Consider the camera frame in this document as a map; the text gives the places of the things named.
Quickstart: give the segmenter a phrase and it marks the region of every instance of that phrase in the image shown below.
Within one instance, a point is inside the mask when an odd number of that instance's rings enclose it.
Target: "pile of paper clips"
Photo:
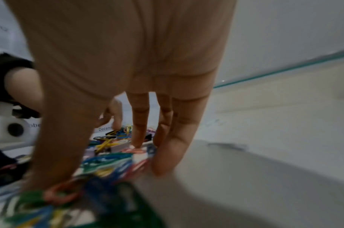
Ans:
[[[1,188],[0,202],[5,203],[1,208],[0,226],[165,227],[135,188],[126,182],[142,171],[155,154],[152,144],[155,131],[147,130],[141,148],[130,145],[131,132],[132,126],[126,126],[91,140],[79,170],[68,182],[46,191],[21,194],[18,194],[19,183]],[[93,218],[85,219],[85,214],[76,213],[80,208],[87,208]]]

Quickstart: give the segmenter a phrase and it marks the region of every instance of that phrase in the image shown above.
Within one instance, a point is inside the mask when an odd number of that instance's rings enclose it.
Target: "whiteboard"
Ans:
[[[216,85],[344,51],[344,0],[239,0]]]

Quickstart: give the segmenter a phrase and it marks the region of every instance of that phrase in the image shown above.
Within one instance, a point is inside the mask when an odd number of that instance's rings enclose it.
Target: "person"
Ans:
[[[95,121],[126,92],[132,145],[141,146],[148,92],[161,107],[152,171],[182,160],[221,62],[235,0],[6,0],[26,36],[44,88],[43,120],[24,189],[68,180]]]
[[[40,117],[43,91],[38,72],[31,61],[0,53],[0,101],[19,103],[23,118]],[[113,129],[120,129],[122,104],[114,98],[103,112],[103,117],[98,119],[96,127],[107,124],[112,118]]]

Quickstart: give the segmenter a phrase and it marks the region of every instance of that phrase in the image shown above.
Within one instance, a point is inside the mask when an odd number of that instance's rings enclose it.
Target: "black circle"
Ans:
[[[12,123],[8,126],[8,132],[12,136],[19,137],[24,133],[24,128],[20,124]]]

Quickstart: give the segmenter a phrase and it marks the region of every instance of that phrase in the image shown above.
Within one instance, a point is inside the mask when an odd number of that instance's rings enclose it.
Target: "black sleeve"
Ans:
[[[18,57],[11,56],[9,54],[3,53],[0,54],[0,101],[3,102],[9,102],[12,104],[18,104],[14,101],[14,99],[8,94],[8,92],[5,89],[4,85],[4,79],[6,74],[17,67],[25,67],[25,68],[33,68],[33,63],[26,59],[21,59]],[[21,106],[22,109],[24,109],[27,113],[32,114],[26,114],[26,116],[32,116],[32,117],[39,117],[39,113],[36,111],[29,109],[25,106]]]

